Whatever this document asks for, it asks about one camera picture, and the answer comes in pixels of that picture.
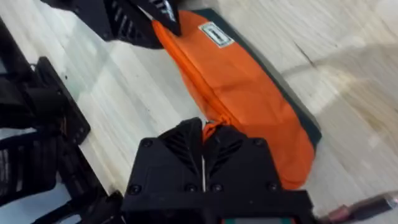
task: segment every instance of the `screw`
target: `screw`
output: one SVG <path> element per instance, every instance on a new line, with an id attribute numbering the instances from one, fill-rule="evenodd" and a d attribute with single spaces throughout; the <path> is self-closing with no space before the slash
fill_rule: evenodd
<path id="1" fill-rule="evenodd" d="M 131 195 L 137 195 L 139 194 L 139 192 L 141 192 L 141 186 L 137 184 L 132 184 L 127 192 Z"/>
<path id="2" fill-rule="evenodd" d="M 254 144 L 256 146 L 262 146 L 264 144 L 264 140 L 263 139 L 255 139 Z"/>
<path id="3" fill-rule="evenodd" d="M 223 191 L 223 186 L 221 184 L 214 184 L 211 186 L 211 190 L 214 192 L 221 192 Z"/>
<path id="4" fill-rule="evenodd" d="M 149 140 L 149 139 L 145 139 L 145 140 L 142 141 L 142 145 L 144 147 L 150 147 L 152 145 L 152 143 L 153 142 L 151 140 Z"/>
<path id="5" fill-rule="evenodd" d="M 275 184 L 275 183 L 268 183 L 268 184 L 267 184 L 267 188 L 268 188 L 268 190 L 270 190 L 270 191 L 276 191 L 276 190 L 278 189 L 278 185 Z"/>
<path id="6" fill-rule="evenodd" d="M 196 191 L 198 191 L 198 188 L 193 184 L 187 184 L 185 186 L 185 191 L 186 192 L 196 192 Z"/>

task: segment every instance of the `wood grain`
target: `wood grain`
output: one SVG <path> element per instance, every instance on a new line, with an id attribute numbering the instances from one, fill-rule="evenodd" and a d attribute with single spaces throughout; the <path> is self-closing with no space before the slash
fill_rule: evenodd
<path id="1" fill-rule="evenodd" d="M 191 0 L 216 9 L 290 85 L 323 139 L 304 186 L 325 214 L 398 189 L 396 0 Z M 141 138 L 201 116 L 163 50 L 105 43 L 72 13 L 2 0 L 29 62 L 47 56 L 93 129 L 81 146 L 108 191 L 124 191 Z M 364 223 L 396 223 L 397 212 Z"/>

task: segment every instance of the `wooden table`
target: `wooden table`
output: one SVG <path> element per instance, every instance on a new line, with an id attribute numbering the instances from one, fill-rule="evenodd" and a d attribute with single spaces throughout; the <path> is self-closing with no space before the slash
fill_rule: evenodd
<path id="1" fill-rule="evenodd" d="M 324 214 L 398 189 L 396 0 L 197 0 L 216 9 L 280 72 L 320 123 L 304 186 Z M 47 56 L 92 132 L 81 149 L 108 192 L 125 191 L 137 145 L 200 116 L 164 50 L 105 43 L 70 12 L 2 0 L 28 61 Z M 364 223 L 396 223 L 397 212 Z"/>

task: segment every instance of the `label patch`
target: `label patch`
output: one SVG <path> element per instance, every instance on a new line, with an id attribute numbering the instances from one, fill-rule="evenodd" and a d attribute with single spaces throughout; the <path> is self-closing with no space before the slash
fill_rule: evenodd
<path id="1" fill-rule="evenodd" d="M 233 42 L 232 38 L 224 33 L 214 22 L 207 22 L 198 27 L 202 30 L 208 38 L 210 38 L 219 48 L 226 47 Z"/>

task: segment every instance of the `dark green fabric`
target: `dark green fabric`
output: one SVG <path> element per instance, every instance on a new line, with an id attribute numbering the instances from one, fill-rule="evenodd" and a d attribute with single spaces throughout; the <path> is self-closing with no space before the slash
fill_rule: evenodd
<path id="1" fill-rule="evenodd" d="M 305 112 L 298 106 L 293 98 L 283 89 L 282 85 L 276 80 L 276 78 L 272 76 L 267 67 L 261 62 L 260 58 L 254 53 L 253 49 L 251 49 L 250 46 L 232 29 L 232 27 L 214 10 L 200 9 L 193 12 L 207 18 L 209 21 L 214 22 L 221 30 L 223 30 L 241 47 L 243 47 L 250 54 L 250 56 L 262 67 L 262 69 L 268 74 L 269 78 L 274 82 L 275 86 L 282 93 L 286 101 L 291 105 L 298 119 L 300 120 L 301 126 L 307 132 L 313 147 L 316 148 L 322 136 L 320 130 L 315 125 L 315 123 L 305 114 Z"/>

